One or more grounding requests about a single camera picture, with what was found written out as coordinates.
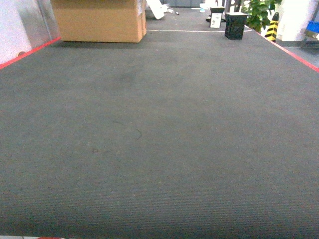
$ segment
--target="red edge trim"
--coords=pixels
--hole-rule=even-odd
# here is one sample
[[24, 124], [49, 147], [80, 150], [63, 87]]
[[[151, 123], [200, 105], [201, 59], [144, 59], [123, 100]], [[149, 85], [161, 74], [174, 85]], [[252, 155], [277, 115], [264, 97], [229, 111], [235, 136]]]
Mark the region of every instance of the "red edge trim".
[[38, 238], [38, 239], [61, 239], [61, 238]]
[[317, 71], [319, 73], [319, 67], [314, 66], [313, 64], [311, 64], [310, 62], [306, 61], [305, 59], [301, 58], [300, 56], [297, 56], [295, 53], [292, 53], [291, 51], [287, 50], [286, 48], [266, 39], [267, 41], [269, 41], [270, 43], [272, 43], [273, 45], [277, 46], [279, 49], [283, 50], [284, 52], [286, 52], [288, 55], [291, 55], [292, 57], [294, 57], [296, 60], [300, 61], [301, 63], [305, 64], [306, 66], [308, 66], [309, 68]]
[[51, 40], [51, 41], [49, 41], [49, 42], [47, 42], [47, 43], [44, 43], [44, 44], [41, 45], [41, 46], [38, 46], [38, 47], [36, 47], [36, 48], [34, 48], [34, 49], [32, 49], [32, 50], [30, 50], [30, 51], [24, 53], [24, 54], [21, 55], [21, 56], [18, 56], [18, 57], [14, 58], [14, 59], [12, 59], [12, 60], [10, 60], [10, 61], [7, 61], [7, 62], [5, 62], [5, 63], [3, 63], [3, 64], [0, 64], [0, 70], [3, 69], [4, 67], [7, 67], [8, 65], [11, 65], [12, 63], [14, 63], [14, 62], [16, 62], [16, 61], [18, 61], [18, 60], [21, 60], [22, 58], [24, 58], [24, 57], [26, 57], [26, 56], [28, 56], [28, 55], [33, 54], [34, 52], [36, 52], [36, 51], [38, 51], [38, 50], [41, 50], [42, 48], [44, 48], [44, 47], [46, 47], [46, 46], [48, 46], [48, 45], [50, 45], [50, 44], [52, 44], [52, 43], [54, 43], [54, 42], [60, 40], [60, 39], [61, 39], [61, 37], [58, 37], [58, 38], [56, 38], [56, 39], [53, 39], [53, 40]]

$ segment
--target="cardboard box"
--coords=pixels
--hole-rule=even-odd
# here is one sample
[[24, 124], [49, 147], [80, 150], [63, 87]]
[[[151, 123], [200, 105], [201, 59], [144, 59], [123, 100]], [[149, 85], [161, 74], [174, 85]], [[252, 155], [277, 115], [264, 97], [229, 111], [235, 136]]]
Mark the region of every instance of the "cardboard box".
[[145, 0], [51, 0], [63, 41], [140, 42]]

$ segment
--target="potted plant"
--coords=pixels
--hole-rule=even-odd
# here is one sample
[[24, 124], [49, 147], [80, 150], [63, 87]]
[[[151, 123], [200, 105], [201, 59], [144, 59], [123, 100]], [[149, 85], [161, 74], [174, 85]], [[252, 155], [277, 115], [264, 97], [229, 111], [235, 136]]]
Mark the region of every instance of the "potted plant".
[[281, 4], [282, 0], [248, 0], [244, 2], [242, 12], [248, 14], [247, 25], [257, 32], [270, 24], [268, 14], [275, 10], [275, 4]]

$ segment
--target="white floor line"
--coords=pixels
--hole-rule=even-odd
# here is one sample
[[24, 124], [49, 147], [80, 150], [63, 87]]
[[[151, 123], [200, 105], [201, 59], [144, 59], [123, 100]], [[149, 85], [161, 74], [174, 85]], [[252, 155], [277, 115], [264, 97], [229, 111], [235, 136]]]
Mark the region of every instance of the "white floor line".
[[225, 31], [192, 31], [192, 30], [147, 30], [147, 31], [174, 31], [174, 32], [212, 32], [212, 33], [216, 33], [216, 32], [225, 32]]

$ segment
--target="black basket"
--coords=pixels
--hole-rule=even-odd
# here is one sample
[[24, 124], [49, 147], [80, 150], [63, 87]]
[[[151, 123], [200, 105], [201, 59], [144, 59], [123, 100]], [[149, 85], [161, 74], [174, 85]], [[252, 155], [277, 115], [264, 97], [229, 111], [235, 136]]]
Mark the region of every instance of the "black basket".
[[231, 40], [243, 39], [247, 14], [241, 12], [228, 12], [225, 14], [226, 30], [225, 36]]

